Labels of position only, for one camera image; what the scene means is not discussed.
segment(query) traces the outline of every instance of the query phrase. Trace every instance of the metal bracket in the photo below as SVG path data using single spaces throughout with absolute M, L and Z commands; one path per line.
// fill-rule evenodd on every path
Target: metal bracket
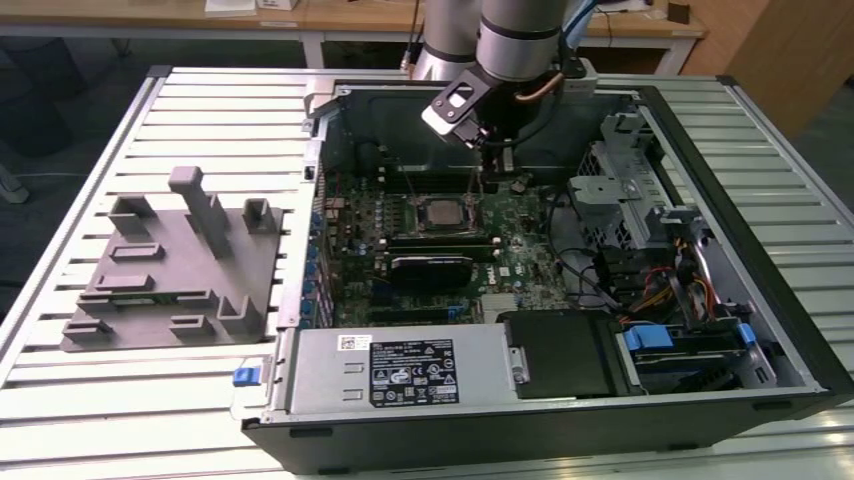
M 303 108 L 309 118 L 318 118 L 326 113 L 325 105 L 335 99 L 335 79 L 327 76 L 313 76 L 306 83 Z
M 638 186 L 632 180 L 606 176 L 581 176 L 570 179 L 576 198 L 589 205 L 614 205 L 626 200 L 640 200 Z
M 700 218 L 700 208 L 697 207 L 657 207 L 653 209 L 658 215 L 658 221 L 665 224 L 690 225 Z

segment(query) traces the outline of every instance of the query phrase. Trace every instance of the black cable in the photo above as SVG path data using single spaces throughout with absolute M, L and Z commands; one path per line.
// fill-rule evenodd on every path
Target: black cable
M 18 280 L 0 280 L 0 288 L 24 288 L 24 282 L 19 282 Z
M 612 30 L 612 14 L 605 10 L 602 10 L 600 7 L 597 7 L 597 10 L 600 11 L 601 14 L 605 15 L 605 22 L 609 25 L 609 47 L 608 48 L 612 48 L 612 46 L 614 45 L 614 31 Z
M 406 44 L 407 53 L 413 52 L 413 39 L 415 38 L 415 25 L 418 24 L 418 9 L 422 5 L 422 0 L 415 0 L 415 10 L 413 12 L 413 26 L 410 27 L 410 41 Z
M 578 22 L 582 21 L 582 18 L 585 18 L 588 16 L 588 14 L 590 13 L 590 11 L 597 7 L 597 3 L 598 3 L 597 0 L 590 0 L 590 3 L 585 6 L 585 9 L 576 16 L 576 18 L 570 22 L 570 25 L 566 27 L 566 30 L 565 30 L 566 33 L 565 33 L 564 38 L 570 36 L 570 34 L 573 33 L 573 30 L 576 30 L 576 27 L 578 26 Z
M 422 38 L 425 38 L 425 23 L 422 22 L 422 28 L 418 30 L 418 37 L 415 37 L 415 43 L 422 43 Z
M 580 272 L 576 268 L 573 268 L 570 266 L 570 264 L 566 263 L 564 258 L 561 258 L 561 256 L 558 255 L 558 250 L 556 249 L 556 244 L 554 244 L 554 241 L 552 239 L 552 221 L 553 221 L 554 216 L 556 216 L 556 210 L 558 208 L 558 200 L 561 199 L 562 195 L 564 195 L 564 191 L 558 190 L 556 192 L 556 198 L 552 201 L 552 209 L 549 211 L 549 220 L 547 220 L 547 223 L 546 223 L 546 240 L 549 241 L 549 249 L 552 250 L 552 253 L 556 256 L 556 259 L 558 260 L 558 263 L 561 264 L 564 269 L 566 271 L 569 271 L 573 275 L 576 275 L 576 277 L 578 277 L 580 281 L 582 281 L 588 285 L 590 285 L 590 287 L 593 288 L 594 292 L 597 292 L 597 295 L 600 296 L 600 298 L 602 298 L 602 301 L 608 304 L 608 306 L 613 310 L 616 310 L 617 312 L 626 314 L 625 309 L 621 306 L 621 304 L 617 302 L 617 300 L 614 300 L 612 295 L 609 295 L 609 293 L 602 289 L 602 287 L 600 287 L 600 285 L 597 285 L 597 282 L 590 280 L 582 274 L 582 272 Z

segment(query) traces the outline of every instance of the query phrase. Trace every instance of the cable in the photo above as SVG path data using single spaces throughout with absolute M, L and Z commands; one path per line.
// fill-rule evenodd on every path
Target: cable
M 485 141 L 482 143 L 482 146 L 491 147 L 491 148 L 510 148 L 510 147 L 515 147 L 521 143 L 530 140 L 531 137 L 537 135 L 543 130 L 543 128 L 546 128 L 546 125 L 549 125 L 549 123 L 552 122 L 552 119 L 558 113 L 558 110 L 561 109 L 561 99 L 564 98 L 564 82 L 561 83 L 561 86 L 558 86 L 557 89 L 554 90 L 554 94 L 556 94 L 556 98 L 553 101 L 554 103 L 549 108 L 549 112 L 546 114 L 541 114 L 539 118 L 537 119 L 537 122 L 534 123 L 534 126 L 531 127 L 531 129 L 525 135 L 521 135 L 519 138 L 517 138 L 515 140 L 509 140 L 505 142 Z
M 24 288 L 24 282 L 19 282 L 18 280 L 0 280 L 0 288 Z
M 614 45 L 614 31 L 612 30 L 612 14 L 597 7 L 597 11 L 605 15 L 605 22 L 609 25 L 609 48 Z
M 558 85 L 564 83 L 564 78 L 565 78 L 564 73 L 558 72 L 556 76 L 549 79 L 549 81 L 543 84 L 542 87 L 539 87 L 539 89 L 534 93 L 529 93 L 529 94 L 517 93 L 514 97 L 517 99 L 517 102 L 519 103 L 537 102 L 549 94 L 549 92 L 552 92 L 558 87 Z
M 564 35 L 565 39 L 569 40 L 570 35 L 573 35 L 573 30 L 576 30 L 576 27 L 578 27 L 578 23 L 582 21 L 582 18 L 585 18 L 588 16 L 590 11 L 596 7 L 597 7 L 597 0 L 590 0 L 590 3 L 588 5 L 585 5 L 585 9 L 580 12 L 578 15 L 576 15 L 576 17 L 573 18 L 573 21 L 570 22 L 568 27 L 564 29 L 565 32 L 566 32 L 565 35 Z
M 403 59 L 401 60 L 401 70 L 407 70 L 410 67 L 410 59 L 413 58 L 413 40 L 415 38 L 415 25 L 418 25 L 418 9 L 421 8 L 422 0 L 415 0 L 415 10 L 413 11 L 413 26 L 410 27 L 410 39 L 406 42 L 406 51 L 403 52 Z
M 15 175 L 18 178 L 34 178 L 34 177 L 88 177 L 90 174 L 88 173 L 60 173 L 60 172 L 51 172 L 51 173 L 24 173 L 22 175 Z
M 593 287 L 594 292 L 597 292 L 597 295 L 600 296 L 600 298 L 602 298 L 602 301 L 608 304 L 608 306 L 613 310 L 618 312 L 624 312 L 625 309 L 621 307 L 620 303 L 617 303 L 617 300 L 614 300 L 614 298 L 602 289 L 602 287 L 597 285 L 597 282 L 594 282 L 585 275 L 582 275 L 582 273 L 576 268 L 573 268 L 570 264 L 564 261 L 564 258 L 561 258 L 561 256 L 558 255 L 558 250 L 556 249 L 554 241 L 552 239 L 552 221 L 556 216 L 556 209 L 558 208 L 558 200 L 562 195 L 564 195 L 562 191 L 556 192 L 556 198 L 552 202 L 552 210 L 549 211 L 549 220 L 546 223 L 546 240 L 549 241 L 549 249 L 552 250 L 552 253 L 556 256 L 556 259 L 561 264 L 561 266 L 564 267 L 564 269 L 569 271 L 573 275 L 576 275 L 580 281 L 585 282 L 588 285 Z

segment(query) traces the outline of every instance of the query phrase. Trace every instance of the power supply label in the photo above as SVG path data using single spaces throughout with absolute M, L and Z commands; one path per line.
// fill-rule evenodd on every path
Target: power supply label
M 451 340 L 371 343 L 371 405 L 377 408 L 459 403 Z

